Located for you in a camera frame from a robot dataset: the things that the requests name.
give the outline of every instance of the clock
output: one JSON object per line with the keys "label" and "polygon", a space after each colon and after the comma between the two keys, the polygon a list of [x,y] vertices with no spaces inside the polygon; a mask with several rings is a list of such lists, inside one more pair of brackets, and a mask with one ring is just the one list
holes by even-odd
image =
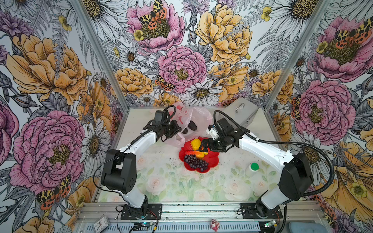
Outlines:
{"label": "clock", "polygon": [[102,215],[97,221],[93,223],[93,228],[95,233],[100,233],[105,230],[110,225],[109,219],[107,216]]}

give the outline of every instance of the red plate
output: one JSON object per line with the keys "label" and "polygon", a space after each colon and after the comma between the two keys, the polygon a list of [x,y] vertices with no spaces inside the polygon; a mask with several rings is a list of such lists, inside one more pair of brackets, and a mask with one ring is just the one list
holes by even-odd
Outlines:
{"label": "red plate", "polygon": [[[186,142],[184,144],[184,147],[181,148],[180,152],[179,152],[179,159],[181,161],[184,162],[184,157],[185,157],[185,152],[186,151],[193,151],[193,148],[192,148],[192,145],[190,144],[192,140]],[[207,165],[207,169],[204,170],[204,171],[201,171],[200,168],[191,168],[189,166],[189,164],[187,164],[186,162],[184,162],[184,166],[186,169],[188,169],[189,171],[197,171],[199,173],[206,173],[210,170],[210,168],[212,167],[216,167],[218,164],[219,164],[219,152],[213,152],[213,151],[210,151],[209,150],[209,153],[207,155],[205,155],[205,157],[203,157],[203,160],[208,162],[209,164]]]}

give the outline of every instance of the metal handle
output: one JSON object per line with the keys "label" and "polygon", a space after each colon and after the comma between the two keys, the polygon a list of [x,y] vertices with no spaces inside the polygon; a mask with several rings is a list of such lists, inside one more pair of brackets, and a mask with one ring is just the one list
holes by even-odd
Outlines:
{"label": "metal handle", "polygon": [[244,107],[245,107],[245,104],[244,104],[244,103],[241,103],[238,107],[236,107],[236,114],[238,113],[238,109],[241,108],[241,106],[242,106],[242,108],[244,108]]}

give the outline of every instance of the white bottle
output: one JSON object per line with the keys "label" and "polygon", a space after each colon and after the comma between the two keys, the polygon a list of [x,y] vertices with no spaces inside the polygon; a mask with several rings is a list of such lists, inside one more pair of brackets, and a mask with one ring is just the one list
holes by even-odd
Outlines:
{"label": "white bottle", "polygon": [[251,163],[245,170],[245,175],[251,177],[258,172],[259,165],[257,163]]}

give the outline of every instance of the transparent plastic bag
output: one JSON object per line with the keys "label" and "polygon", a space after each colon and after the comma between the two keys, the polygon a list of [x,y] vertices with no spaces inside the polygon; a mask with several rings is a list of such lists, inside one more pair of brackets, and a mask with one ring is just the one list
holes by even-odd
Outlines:
{"label": "transparent plastic bag", "polygon": [[[173,105],[176,107],[176,113],[171,120],[177,121],[181,132],[167,139],[165,143],[181,148],[185,142],[204,135],[208,126],[212,124],[213,117],[204,107],[186,108],[182,102],[176,102]],[[169,108],[168,111],[172,114],[173,108]]]}

